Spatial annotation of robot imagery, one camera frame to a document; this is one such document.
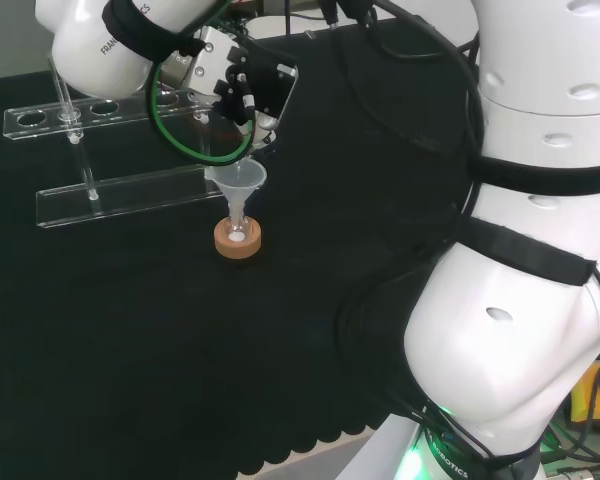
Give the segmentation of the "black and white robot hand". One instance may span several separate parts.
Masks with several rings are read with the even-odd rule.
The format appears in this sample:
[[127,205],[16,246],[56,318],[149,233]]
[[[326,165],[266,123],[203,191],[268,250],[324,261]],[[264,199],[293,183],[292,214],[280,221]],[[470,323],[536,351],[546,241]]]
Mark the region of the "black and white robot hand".
[[271,146],[277,138],[276,128],[279,120],[264,112],[256,112],[252,148],[261,150]]

